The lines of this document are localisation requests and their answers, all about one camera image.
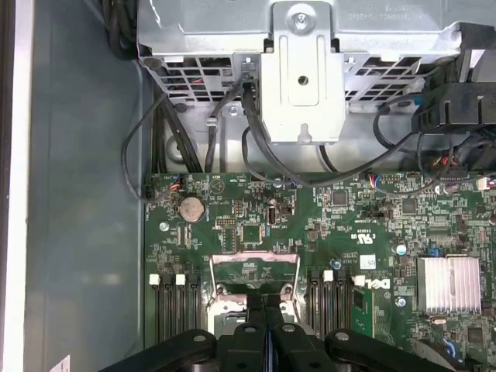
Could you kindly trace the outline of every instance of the silver heatsink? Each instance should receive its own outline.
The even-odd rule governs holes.
[[[419,258],[418,308],[428,313],[481,312],[479,260]]]

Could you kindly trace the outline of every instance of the screw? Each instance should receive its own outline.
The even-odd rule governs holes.
[[[160,229],[160,231],[169,231],[169,224],[167,222],[161,222],[158,228]]]
[[[236,116],[236,115],[238,115],[238,108],[237,108],[236,106],[231,106],[231,107],[229,108],[229,114],[230,114],[231,116]]]
[[[348,336],[348,334],[345,332],[337,332],[337,334],[335,334],[334,337],[336,337],[339,341],[350,340],[350,336]]]
[[[305,29],[307,26],[307,15],[303,13],[299,13],[296,15],[294,19],[294,24],[297,29]]]
[[[282,326],[282,330],[285,332],[294,332],[296,328],[292,326],[291,324],[286,324]]]
[[[282,179],[280,179],[279,177],[275,177],[274,180],[275,181],[282,181]],[[282,188],[282,184],[280,184],[279,182],[274,182],[274,187],[275,188]]]
[[[399,308],[404,308],[406,306],[406,300],[403,297],[396,298],[394,302]]]

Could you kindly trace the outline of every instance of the metal bracket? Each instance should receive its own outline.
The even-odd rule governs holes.
[[[274,52],[261,56],[260,114],[271,142],[331,143],[346,118],[343,55],[327,2],[276,2]]]

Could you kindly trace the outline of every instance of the black cable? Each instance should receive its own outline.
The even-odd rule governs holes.
[[[306,181],[303,180],[301,177],[299,177],[297,174],[294,174],[291,172],[284,164],[281,163],[281,161],[274,155],[272,150],[270,149],[265,136],[264,136],[264,129],[262,127],[262,124],[260,122],[260,119],[258,118],[256,108],[255,108],[255,101],[253,100],[253,92],[251,90],[251,87],[249,85],[245,86],[243,89],[243,107],[246,113],[246,117],[248,119],[248,125],[250,126],[250,129],[253,134],[253,138],[255,139],[255,142],[257,143],[258,147],[260,148],[260,151],[262,151],[263,155],[267,158],[267,161],[281,174],[283,174],[286,178],[295,181],[298,184],[301,184],[303,186],[311,187],[311,188],[324,188],[328,187],[330,185],[339,183],[341,181],[345,181],[349,178],[356,177],[358,174],[363,173],[364,171],[369,170],[370,168],[384,162],[385,160],[389,159],[392,157],[394,154],[396,154],[407,142],[411,137],[413,136],[411,133],[405,136],[403,139],[401,139],[393,148],[389,149],[385,153],[382,153],[379,157],[376,157],[373,160],[368,161],[365,164],[362,164],[361,166],[348,170],[347,172],[343,172],[336,177],[330,179],[330,180],[325,180],[325,181],[320,181],[320,180],[314,180],[314,181]]]
[[[422,95],[420,93],[413,93],[411,95],[402,95],[401,97],[393,98],[389,102],[385,102],[378,110],[376,115],[374,116],[374,121],[372,123],[372,130],[374,131],[374,136],[376,140],[386,149],[390,149],[394,146],[394,144],[384,137],[384,135],[381,132],[381,128],[379,126],[379,120],[381,119],[382,115],[386,115],[389,113],[389,108],[392,105],[396,105],[401,102],[406,102],[406,101],[411,101],[416,98],[420,98]],[[400,150],[402,153],[408,153],[412,156],[416,155],[416,152],[413,150],[409,149],[401,149]]]
[[[255,168],[253,168],[253,165],[248,161],[248,141],[246,140],[246,136],[250,132],[250,128],[247,127],[243,135],[241,136],[241,152],[243,154],[243,162],[245,164],[245,167],[248,169],[248,171],[256,178],[258,178],[261,181],[265,182],[270,182],[272,184],[292,184],[293,181],[282,181],[282,180],[275,180],[273,178],[268,178],[265,177],[263,174],[258,173]]]
[[[227,94],[222,97],[217,105],[215,105],[211,118],[217,118],[219,116],[221,110],[230,103],[234,98],[236,98],[239,94],[239,89],[241,88],[241,80],[237,81],[232,89],[227,92]],[[215,156],[215,145],[217,144],[217,125],[209,126],[208,128],[208,149],[207,154],[205,156],[205,173],[212,172],[214,156]]]
[[[217,126],[208,127],[208,148],[205,155],[205,173],[211,173],[214,165],[215,145],[217,144]]]
[[[455,181],[451,181],[451,180],[443,180],[441,177],[444,175],[444,174],[441,174],[441,173],[438,173],[438,174],[430,174],[428,171],[424,170],[423,166],[422,166],[422,141],[423,141],[423,137],[424,135],[421,134],[418,138],[418,143],[417,143],[417,163],[418,163],[418,169],[422,172],[422,174],[424,174],[426,177],[429,177],[432,179],[432,181],[435,181],[437,184],[467,184],[467,183],[470,183],[470,182],[473,182],[473,181],[477,181],[481,178],[484,178],[484,177],[490,177],[490,176],[493,176],[496,174],[496,172],[493,172],[493,173],[488,173],[488,174],[483,174],[483,175],[478,175],[476,177],[472,177],[472,178],[466,178],[464,180],[455,180]],[[456,153],[459,152],[461,149],[461,147],[479,147],[481,144],[487,144],[487,143],[490,143],[490,144],[494,144],[492,141],[488,141],[487,139],[483,139],[483,140],[480,140],[480,141],[477,141],[476,143],[469,143],[467,142],[466,140],[463,141],[460,146],[458,146],[458,148],[456,149],[456,151],[454,151],[454,147],[453,147],[453,144],[451,143],[450,145],[450,154],[451,154],[451,149],[453,149],[453,155],[451,158],[448,157],[448,161],[447,161],[447,164],[448,164],[448,168],[451,166],[451,163],[453,162],[453,159],[457,159],[456,157]]]
[[[319,152],[320,156],[322,157],[322,161],[324,162],[327,169],[329,169],[329,171],[337,172],[338,170],[336,169],[336,167],[334,167],[334,164],[332,164],[331,160],[329,159],[329,155],[327,154],[325,148],[326,147],[324,145],[319,146]]]
[[[133,139],[136,132],[143,126],[143,124],[151,117],[153,111],[160,105],[160,103],[167,98],[167,93],[162,93],[162,95],[150,106],[150,108],[145,112],[143,117],[138,121],[138,123],[131,129],[127,137],[124,139],[121,147],[121,168],[122,173],[124,175],[124,181],[128,189],[131,191],[131,194],[143,203],[155,203],[163,200],[169,194],[169,191],[165,191],[164,193],[158,195],[154,199],[147,199],[141,196],[138,191],[134,188],[133,182],[131,181],[131,177],[129,176],[129,169],[127,167],[127,149],[129,147],[129,143]]]
[[[203,171],[202,166],[200,165],[200,161],[196,155],[193,143],[191,142],[186,129],[184,129],[183,123],[179,119],[179,116],[177,116],[176,109],[174,108],[171,100],[166,97],[160,103],[160,107],[162,108],[165,119],[169,123],[170,130],[172,130],[176,140],[177,148],[183,157],[184,164],[186,164],[188,171],[190,173],[201,173]]]
[[[433,188],[440,183],[445,183],[444,181],[440,180],[440,178],[442,176],[444,176],[444,174],[446,174],[446,172],[451,167],[451,163],[453,162],[453,156],[454,156],[454,152],[455,152],[455,147],[453,145],[453,142],[451,141],[451,137],[449,138],[449,140],[450,140],[449,148],[450,149],[449,149],[448,161],[447,161],[446,165],[444,166],[444,168],[436,176],[432,176],[430,174],[427,174],[424,171],[424,167],[422,165],[422,141],[423,141],[423,137],[424,137],[424,135],[421,134],[418,137],[418,142],[417,142],[416,156],[417,156],[418,168],[422,172],[423,175],[425,175],[428,178],[431,178],[431,181],[428,182],[427,184],[425,184],[424,186],[417,188],[415,190],[412,190],[412,191],[387,191],[387,190],[384,190],[382,188],[379,188],[378,186],[375,187],[375,190],[379,191],[382,194],[392,196],[392,197],[414,196],[414,195],[421,194],[422,192],[427,191],[430,188]]]
[[[131,27],[133,19],[129,16],[126,5],[122,0],[102,0],[102,12],[110,50],[121,60],[136,59],[136,31]]]

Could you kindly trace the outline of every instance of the microchip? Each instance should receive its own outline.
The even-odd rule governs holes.
[[[483,343],[484,337],[481,327],[469,327],[468,329],[468,342],[469,343]]]
[[[485,205],[478,205],[475,207],[475,213],[478,215],[483,215],[486,212],[486,206]]]
[[[344,190],[334,191],[332,193],[332,205],[346,206],[348,205],[348,195]]]
[[[417,212],[416,199],[403,199],[401,206],[404,215],[414,215]]]
[[[315,242],[319,238],[319,232],[315,230],[309,230],[308,231],[308,241],[309,242]]]
[[[353,303],[360,310],[363,310],[363,293],[359,291],[353,291]]]
[[[261,244],[262,243],[262,235],[260,232],[260,226],[258,226],[258,225],[243,226],[243,243],[245,243],[245,244]]]
[[[399,257],[399,264],[400,265],[406,266],[406,265],[408,265],[408,262],[409,262],[409,258],[408,257],[405,257],[405,256]]]

